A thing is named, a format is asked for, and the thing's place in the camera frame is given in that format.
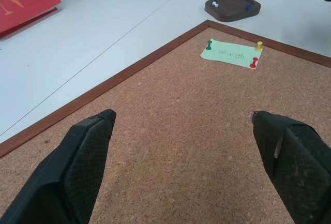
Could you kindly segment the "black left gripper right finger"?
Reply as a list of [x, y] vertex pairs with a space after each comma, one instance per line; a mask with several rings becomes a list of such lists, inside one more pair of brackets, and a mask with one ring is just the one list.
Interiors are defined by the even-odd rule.
[[309, 125], [251, 115], [264, 169], [295, 224], [331, 224], [331, 148]]

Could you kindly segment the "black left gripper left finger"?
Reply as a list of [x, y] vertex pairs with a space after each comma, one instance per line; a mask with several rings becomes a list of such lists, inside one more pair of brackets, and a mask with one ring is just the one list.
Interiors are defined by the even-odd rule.
[[0, 224], [88, 224], [115, 119], [107, 109], [74, 124], [36, 167]]

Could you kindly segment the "light green paper note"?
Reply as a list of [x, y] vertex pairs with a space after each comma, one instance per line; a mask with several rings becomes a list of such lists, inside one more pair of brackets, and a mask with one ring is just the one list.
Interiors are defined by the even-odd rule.
[[216, 41], [213, 39], [211, 39], [211, 41], [212, 49], [206, 50], [205, 48], [201, 53], [200, 57], [210, 61], [218, 61], [245, 68], [250, 68], [249, 65], [252, 63], [252, 59], [254, 57], [260, 59], [260, 56], [263, 51], [262, 49], [262, 51], [257, 52], [255, 50], [257, 45], [255, 47], [250, 47], [235, 43]]

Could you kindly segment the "dark brown wooden tray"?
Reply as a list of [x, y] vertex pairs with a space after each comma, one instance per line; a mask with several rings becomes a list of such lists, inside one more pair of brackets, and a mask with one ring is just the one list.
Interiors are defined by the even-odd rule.
[[[212, 2], [216, 1], [219, 6], [215, 8]], [[250, 10], [246, 11], [245, 6], [251, 5]], [[208, 0], [204, 10], [220, 22], [234, 22], [259, 14], [261, 4], [255, 0]]]

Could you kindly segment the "red book with gold letters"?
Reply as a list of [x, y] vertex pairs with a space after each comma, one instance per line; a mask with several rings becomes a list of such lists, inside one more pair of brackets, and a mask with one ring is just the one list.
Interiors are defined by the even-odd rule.
[[56, 10], [61, 0], [0, 0], [0, 38]]

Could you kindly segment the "cork board with wooden frame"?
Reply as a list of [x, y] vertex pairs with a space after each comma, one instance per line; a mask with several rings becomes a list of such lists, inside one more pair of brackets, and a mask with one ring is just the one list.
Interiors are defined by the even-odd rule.
[[331, 68], [264, 48], [256, 69], [201, 58], [207, 28], [0, 159], [0, 217], [75, 123], [116, 112], [91, 224], [294, 224], [250, 116], [312, 126], [331, 146]]

